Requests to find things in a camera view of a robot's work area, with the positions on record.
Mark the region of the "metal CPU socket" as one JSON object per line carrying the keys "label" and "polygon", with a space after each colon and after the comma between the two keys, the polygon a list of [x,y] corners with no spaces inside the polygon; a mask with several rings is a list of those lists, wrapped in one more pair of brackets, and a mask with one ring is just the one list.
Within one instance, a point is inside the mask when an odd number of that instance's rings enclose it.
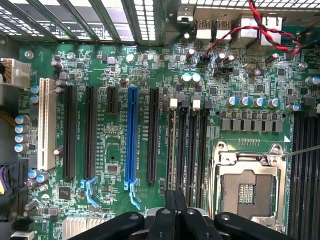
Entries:
{"label": "metal CPU socket", "polygon": [[287,162],[274,143],[266,152],[239,151],[219,141],[212,148],[207,212],[229,212],[285,232]]}

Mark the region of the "silver finned heat sink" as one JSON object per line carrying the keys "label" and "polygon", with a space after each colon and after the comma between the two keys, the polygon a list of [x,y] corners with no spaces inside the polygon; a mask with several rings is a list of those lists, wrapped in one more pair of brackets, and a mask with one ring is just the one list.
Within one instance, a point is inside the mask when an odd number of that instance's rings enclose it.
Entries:
{"label": "silver finned heat sink", "polygon": [[68,240],[106,221],[107,219],[95,217],[68,216],[62,222],[62,240]]}

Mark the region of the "RAM slot with black latches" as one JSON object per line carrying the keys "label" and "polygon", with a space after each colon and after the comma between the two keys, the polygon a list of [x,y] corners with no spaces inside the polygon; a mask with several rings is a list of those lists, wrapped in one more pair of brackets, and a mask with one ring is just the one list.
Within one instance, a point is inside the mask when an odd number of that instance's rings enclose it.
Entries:
{"label": "RAM slot with black latches", "polygon": [[200,111],[200,131],[199,131],[199,147],[198,147],[198,169],[197,169],[197,194],[196,207],[202,208],[204,199],[205,184],[205,163],[206,163],[206,142],[208,117],[212,109],[212,101],[205,100],[203,109]]}
{"label": "RAM slot with black latches", "polygon": [[176,166],[176,189],[179,191],[183,190],[184,187],[185,142],[188,110],[189,102],[187,100],[182,100],[179,108],[179,131]]}

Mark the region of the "grey metal PC case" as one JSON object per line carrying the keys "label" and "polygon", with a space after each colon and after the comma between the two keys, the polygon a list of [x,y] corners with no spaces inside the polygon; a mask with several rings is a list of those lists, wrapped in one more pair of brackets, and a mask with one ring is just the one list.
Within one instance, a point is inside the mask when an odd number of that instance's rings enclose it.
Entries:
{"label": "grey metal PC case", "polygon": [[[242,15],[256,26],[231,27],[216,39],[217,20],[232,25]],[[197,20],[211,20],[210,42],[196,40]],[[0,0],[0,58],[20,62],[20,48],[36,43],[164,48],[191,41],[206,47],[206,58],[217,46],[232,48],[232,34],[242,29],[257,30],[244,48],[249,54],[320,47],[320,0]],[[12,228],[33,220],[31,170],[17,139],[29,122],[19,113],[20,92],[30,88],[0,84],[0,240],[35,237]]]}

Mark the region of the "RAM slot with white latches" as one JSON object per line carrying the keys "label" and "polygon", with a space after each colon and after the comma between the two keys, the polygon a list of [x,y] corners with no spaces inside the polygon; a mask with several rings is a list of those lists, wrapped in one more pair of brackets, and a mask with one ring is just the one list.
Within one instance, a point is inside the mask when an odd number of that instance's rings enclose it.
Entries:
{"label": "RAM slot with white latches", "polygon": [[168,114],[168,135],[167,135],[167,171],[166,171],[166,189],[174,188],[174,170],[175,170],[175,133],[176,133],[176,111],[178,100],[171,98],[169,100]]}
{"label": "RAM slot with white latches", "polygon": [[194,167],[196,162],[196,143],[197,143],[197,120],[201,109],[201,100],[193,99],[189,113],[189,133],[188,133],[188,159],[187,159],[187,177],[186,177],[186,201],[189,207],[193,206],[193,185],[194,185]]}

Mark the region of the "light blue slot latch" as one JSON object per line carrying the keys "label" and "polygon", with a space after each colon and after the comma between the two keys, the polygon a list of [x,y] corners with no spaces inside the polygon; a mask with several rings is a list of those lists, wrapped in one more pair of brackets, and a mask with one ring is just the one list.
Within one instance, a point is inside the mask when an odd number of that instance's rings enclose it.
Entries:
{"label": "light blue slot latch", "polygon": [[91,204],[94,208],[98,208],[98,204],[96,201],[92,199],[94,194],[94,185],[97,183],[97,177],[93,177],[92,179],[82,179],[80,181],[80,187],[85,189],[86,191],[86,200],[88,204]]}
{"label": "light blue slot latch", "polygon": [[124,182],[124,190],[128,191],[130,203],[134,205],[138,210],[141,209],[140,204],[137,202],[137,196],[136,196],[136,185],[138,184],[138,179],[134,179],[133,182]]}

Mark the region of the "white power connector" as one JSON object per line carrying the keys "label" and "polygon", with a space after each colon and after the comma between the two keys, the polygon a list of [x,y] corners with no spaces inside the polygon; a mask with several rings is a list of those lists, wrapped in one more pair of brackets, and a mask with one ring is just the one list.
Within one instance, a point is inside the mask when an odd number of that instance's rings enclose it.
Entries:
{"label": "white power connector", "polygon": [[0,58],[0,85],[29,89],[30,82],[30,65],[14,58]]}

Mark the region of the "green motherboard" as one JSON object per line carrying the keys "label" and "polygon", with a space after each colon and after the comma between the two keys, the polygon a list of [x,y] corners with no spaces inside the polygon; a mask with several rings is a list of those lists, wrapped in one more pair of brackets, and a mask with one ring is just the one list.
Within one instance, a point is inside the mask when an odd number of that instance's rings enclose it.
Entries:
{"label": "green motherboard", "polygon": [[[170,99],[177,99],[175,120],[174,185],[176,190],[179,139],[179,111],[182,100],[189,109],[186,119],[183,194],[186,198],[189,119],[192,100],[200,100],[197,115],[193,204],[196,207],[201,110],[212,101],[207,121],[204,196],[200,209],[208,213],[208,187],[213,147],[220,141],[244,152],[267,152],[275,143],[283,154],[292,153],[294,113],[310,123],[320,114],[320,47],[302,49],[291,55],[272,51],[250,54],[245,48],[219,45],[207,57],[206,47],[191,41],[166,47],[24,44],[19,59],[31,68],[30,90],[19,94],[19,113],[28,116],[27,133],[17,136],[19,157],[28,160],[28,193],[35,222],[33,240],[62,240],[62,223],[67,217],[110,220],[135,211],[146,215],[165,203],[167,191],[167,148]],[[56,144],[55,167],[37,168],[40,78],[55,81]],[[76,87],[77,123],[75,176],[63,176],[65,88]],[[84,140],[86,87],[97,87],[96,184],[87,203],[84,179]],[[118,89],[118,113],[107,113],[107,88]],[[126,169],[127,107],[129,87],[138,88],[138,128],[135,194],[141,209],[131,204],[124,190]],[[155,183],[147,182],[150,89],[159,89],[158,148]]]}

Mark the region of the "white expansion slot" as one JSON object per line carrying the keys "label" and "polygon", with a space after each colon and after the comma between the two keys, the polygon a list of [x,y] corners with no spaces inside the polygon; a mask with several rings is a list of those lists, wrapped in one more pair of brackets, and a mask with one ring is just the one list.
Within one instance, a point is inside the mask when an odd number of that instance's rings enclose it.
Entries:
{"label": "white expansion slot", "polygon": [[53,153],[56,148],[57,125],[55,87],[53,79],[39,79],[37,168],[44,171],[50,170],[56,165],[56,157]]}

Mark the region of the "black SATA connector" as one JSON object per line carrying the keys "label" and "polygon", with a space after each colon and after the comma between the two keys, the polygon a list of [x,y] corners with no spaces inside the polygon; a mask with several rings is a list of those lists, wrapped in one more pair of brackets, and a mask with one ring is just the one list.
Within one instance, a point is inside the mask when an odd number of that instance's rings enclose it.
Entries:
{"label": "black SATA connector", "polygon": [[35,229],[35,221],[32,219],[18,219],[12,224],[12,229],[19,232],[32,232]]}

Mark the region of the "short black expansion slot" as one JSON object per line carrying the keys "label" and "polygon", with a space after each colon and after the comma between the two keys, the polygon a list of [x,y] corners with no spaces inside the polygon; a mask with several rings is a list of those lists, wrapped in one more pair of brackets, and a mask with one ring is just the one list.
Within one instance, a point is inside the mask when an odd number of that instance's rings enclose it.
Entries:
{"label": "short black expansion slot", "polygon": [[109,86],[106,91],[106,112],[118,114],[118,89],[114,86]]}

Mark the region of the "large metal port block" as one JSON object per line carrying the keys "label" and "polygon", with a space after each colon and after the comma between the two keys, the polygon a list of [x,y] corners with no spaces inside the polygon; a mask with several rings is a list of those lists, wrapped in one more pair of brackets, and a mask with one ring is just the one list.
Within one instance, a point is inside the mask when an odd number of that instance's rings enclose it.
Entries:
{"label": "large metal port block", "polygon": [[[232,22],[232,29],[236,27],[256,26],[256,21],[252,16],[242,15]],[[242,29],[231,35],[229,45],[232,48],[243,49],[252,43],[258,36],[256,29]]]}

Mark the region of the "long black expansion slot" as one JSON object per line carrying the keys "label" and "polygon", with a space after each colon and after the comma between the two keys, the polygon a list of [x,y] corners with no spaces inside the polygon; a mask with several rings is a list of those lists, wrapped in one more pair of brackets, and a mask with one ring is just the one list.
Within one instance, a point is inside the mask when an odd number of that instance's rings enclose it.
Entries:
{"label": "long black expansion slot", "polygon": [[63,177],[73,179],[76,171],[77,90],[68,85],[64,91]]}
{"label": "long black expansion slot", "polygon": [[148,123],[148,153],[147,153],[147,182],[156,181],[157,154],[158,154],[158,128],[159,128],[159,89],[151,88],[149,91],[149,123]]}
{"label": "long black expansion slot", "polygon": [[97,143],[97,98],[96,86],[85,88],[85,129],[84,129],[84,179],[92,179],[96,172]]}

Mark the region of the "blue expansion slot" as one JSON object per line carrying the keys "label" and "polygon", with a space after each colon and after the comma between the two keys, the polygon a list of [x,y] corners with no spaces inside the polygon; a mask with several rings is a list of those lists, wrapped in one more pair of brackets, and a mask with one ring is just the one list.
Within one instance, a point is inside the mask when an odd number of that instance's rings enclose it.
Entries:
{"label": "blue expansion slot", "polygon": [[137,137],[138,137],[138,111],[139,90],[129,87],[127,92],[127,123],[126,123],[126,154],[125,178],[126,186],[136,179]]}

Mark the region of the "metal USB port stack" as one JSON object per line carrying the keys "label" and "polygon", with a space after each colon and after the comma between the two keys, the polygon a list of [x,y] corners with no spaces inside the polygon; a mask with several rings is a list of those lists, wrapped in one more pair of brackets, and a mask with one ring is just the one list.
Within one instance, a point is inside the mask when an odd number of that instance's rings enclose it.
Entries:
{"label": "metal USB port stack", "polygon": [[209,43],[212,39],[212,21],[211,20],[197,20],[196,23],[196,40]]}
{"label": "metal USB port stack", "polygon": [[226,35],[232,28],[232,22],[230,20],[219,19],[215,22],[216,39],[220,40]]}

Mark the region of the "thin metal locking lever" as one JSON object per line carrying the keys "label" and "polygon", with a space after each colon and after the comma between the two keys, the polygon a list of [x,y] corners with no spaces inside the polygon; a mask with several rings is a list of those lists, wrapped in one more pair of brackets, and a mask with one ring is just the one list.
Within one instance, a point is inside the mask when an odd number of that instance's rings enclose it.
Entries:
{"label": "thin metal locking lever", "polygon": [[301,149],[301,150],[297,150],[297,151],[293,151],[293,152],[290,152],[290,153],[283,154],[282,158],[288,158],[288,157],[291,157],[291,156],[303,154],[303,153],[306,153],[306,152],[315,151],[315,150],[318,150],[318,149],[320,149],[320,145],[313,146],[313,147],[308,147],[308,148],[305,148],[305,149]]}

